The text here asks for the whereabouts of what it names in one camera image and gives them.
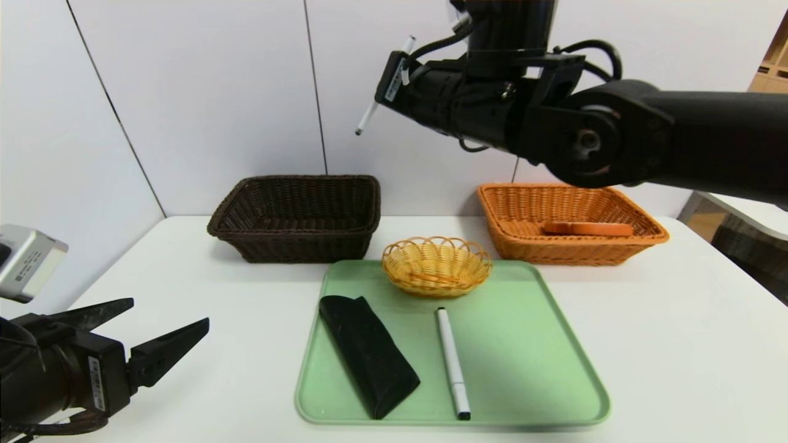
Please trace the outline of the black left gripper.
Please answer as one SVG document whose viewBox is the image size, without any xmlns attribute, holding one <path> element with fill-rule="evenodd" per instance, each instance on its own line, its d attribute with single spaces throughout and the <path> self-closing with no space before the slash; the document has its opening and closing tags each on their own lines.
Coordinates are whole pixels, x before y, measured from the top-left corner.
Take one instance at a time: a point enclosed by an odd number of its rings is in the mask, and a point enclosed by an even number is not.
<svg viewBox="0 0 788 443">
<path fill-rule="evenodd" d="M 209 331 L 209 319 L 126 350 L 95 333 L 134 306 L 111 300 L 61 313 L 2 320 L 2 424 L 39 425 L 65 409 L 106 418 L 153 387 Z"/>
</svg>

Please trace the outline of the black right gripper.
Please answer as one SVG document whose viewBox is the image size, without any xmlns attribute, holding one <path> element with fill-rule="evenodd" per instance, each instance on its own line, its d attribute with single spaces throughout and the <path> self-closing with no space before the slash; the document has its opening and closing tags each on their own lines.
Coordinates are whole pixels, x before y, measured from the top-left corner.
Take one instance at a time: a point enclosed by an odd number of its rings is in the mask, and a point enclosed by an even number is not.
<svg viewBox="0 0 788 443">
<path fill-rule="evenodd" d="M 393 51 L 378 81 L 374 100 L 381 106 L 446 137 L 455 137 L 449 122 L 451 108 L 464 79 L 456 60 L 438 60 L 410 65 L 411 94 L 403 85 L 400 70 L 405 53 Z"/>
</svg>

